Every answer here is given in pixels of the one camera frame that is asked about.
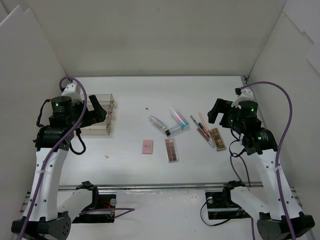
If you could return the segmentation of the pale pink cosmetic tube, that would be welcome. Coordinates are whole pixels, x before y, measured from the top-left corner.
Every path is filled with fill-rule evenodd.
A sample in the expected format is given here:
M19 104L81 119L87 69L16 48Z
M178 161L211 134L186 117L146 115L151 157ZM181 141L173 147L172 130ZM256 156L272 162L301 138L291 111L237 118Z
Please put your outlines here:
M201 124L203 125L203 127L204 127L205 131L206 131L206 132L208 132L208 131L209 131L209 129L208 129L208 126L207 126L207 124L206 124L206 122L205 122L205 119L204 119L204 117L203 117L202 113L201 113L201 112L199 112L199 113L198 113L198 115L199 115L199 117L200 117Z

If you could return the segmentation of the red lip gloss tube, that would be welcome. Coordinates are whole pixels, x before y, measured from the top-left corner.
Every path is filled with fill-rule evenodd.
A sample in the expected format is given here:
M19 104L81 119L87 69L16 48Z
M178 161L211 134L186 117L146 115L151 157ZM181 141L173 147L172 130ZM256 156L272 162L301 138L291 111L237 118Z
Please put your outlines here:
M209 139L208 137L207 137L207 135L200 129L200 128L197 128L197 131L201 134L201 136L203 137L203 138L205 138L205 139Z

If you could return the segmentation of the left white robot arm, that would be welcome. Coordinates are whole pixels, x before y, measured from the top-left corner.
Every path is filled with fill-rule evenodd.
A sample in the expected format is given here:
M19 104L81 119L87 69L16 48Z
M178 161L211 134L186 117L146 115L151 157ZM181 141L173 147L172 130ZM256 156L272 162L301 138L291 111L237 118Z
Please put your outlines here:
M11 225L20 240L65 240L73 220L83 210L94 210L100 204L98 188L89 181L82 182L62 205L57 200L62 168L73 151L72 139L81 135L82 128L104 122L106 110L95 95L62 95L49 103L49 124L38 125L34 141L36 166L29 202L22 218Z

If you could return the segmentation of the clear bottle blue label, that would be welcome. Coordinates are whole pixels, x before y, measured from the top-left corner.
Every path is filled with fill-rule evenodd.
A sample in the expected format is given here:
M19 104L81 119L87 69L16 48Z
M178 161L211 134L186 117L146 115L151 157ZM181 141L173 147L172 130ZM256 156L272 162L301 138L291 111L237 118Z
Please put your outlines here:
M168 129L168 126L154 115L150 115L148 119L149 122L162 133Z

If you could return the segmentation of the checkered eyeliner pen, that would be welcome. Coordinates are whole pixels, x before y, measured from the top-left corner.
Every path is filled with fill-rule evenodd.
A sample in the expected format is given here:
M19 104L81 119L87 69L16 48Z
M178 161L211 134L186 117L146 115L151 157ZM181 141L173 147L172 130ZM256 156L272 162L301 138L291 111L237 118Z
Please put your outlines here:
M192 121L196 124L196 126L203 132L205 133L205 130L200 126L200 124L194 119L194 117L192 115L190 115L190 118L192 119Z

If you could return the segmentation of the silver red lip pencil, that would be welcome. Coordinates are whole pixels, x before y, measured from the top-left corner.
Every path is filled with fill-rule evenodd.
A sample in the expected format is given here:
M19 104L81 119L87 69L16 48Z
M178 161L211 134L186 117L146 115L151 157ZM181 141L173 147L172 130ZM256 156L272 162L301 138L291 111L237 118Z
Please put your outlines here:
M208 144L212 147L212 148L214 148L215 147L215 145L210 141L210 139L209 139L209 137L208 137L208 140L207 139L205 139L207 142L208 142Z

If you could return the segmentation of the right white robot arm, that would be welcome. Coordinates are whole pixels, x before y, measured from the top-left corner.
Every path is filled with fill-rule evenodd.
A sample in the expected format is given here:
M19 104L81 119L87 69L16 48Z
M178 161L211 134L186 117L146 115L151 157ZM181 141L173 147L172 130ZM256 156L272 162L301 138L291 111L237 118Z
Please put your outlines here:
M221 200L227 206L241 207L254 220L263 240L295 240L311 230L315 221L296 201L277 158L276 140L262 127L257 111L253 100L233 103L219 98L207 114L211 124L222 114L219 124L238 133L246 154L257 157L254 165L267 196L263 202L241 181L230 181L224 185Z

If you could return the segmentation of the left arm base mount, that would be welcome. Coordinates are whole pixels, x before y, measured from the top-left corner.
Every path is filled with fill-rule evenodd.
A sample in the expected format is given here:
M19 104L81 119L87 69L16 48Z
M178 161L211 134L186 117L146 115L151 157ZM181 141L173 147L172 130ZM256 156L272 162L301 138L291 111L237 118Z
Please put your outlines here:
M75 189L90 191L92 199L90 204L72 221L73 224L114 223L115 219L135 211L131 207L118 207L115 193L99 193L97 185L89 181L82 182Z

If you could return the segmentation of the pink compact box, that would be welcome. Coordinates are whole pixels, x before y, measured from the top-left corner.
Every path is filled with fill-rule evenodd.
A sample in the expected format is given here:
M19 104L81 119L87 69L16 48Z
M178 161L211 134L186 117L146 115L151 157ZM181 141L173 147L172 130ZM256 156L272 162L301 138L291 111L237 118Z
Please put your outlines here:
M154 141L145 139L142 142L142 154L147 154L147 155L152 155L153 154L153 146L154 146Z

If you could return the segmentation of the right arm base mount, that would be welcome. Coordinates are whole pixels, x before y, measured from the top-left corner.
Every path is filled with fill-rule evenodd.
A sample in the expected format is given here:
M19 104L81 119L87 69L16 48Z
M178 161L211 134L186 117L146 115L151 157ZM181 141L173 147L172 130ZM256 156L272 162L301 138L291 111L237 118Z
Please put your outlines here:
M231 190L235 187L245 187L241 181L229 181L225 183L221 191L208 191L205 193L205 202L200 208L200 219L209 227L221 226L231 220L251 219L251 216L238 204L231 200ZM209 220L222 220L219 223L207 223L203 217L206 207Z

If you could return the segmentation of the pink brown eyeshadow palette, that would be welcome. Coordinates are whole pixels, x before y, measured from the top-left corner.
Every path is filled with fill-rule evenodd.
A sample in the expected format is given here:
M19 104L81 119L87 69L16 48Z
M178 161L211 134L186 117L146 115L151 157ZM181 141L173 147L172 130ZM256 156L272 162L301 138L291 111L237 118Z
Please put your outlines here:
M167 138L164 140L166 153L169 163L176 163L179 161L179 156L176 148L176 142L174 138Z

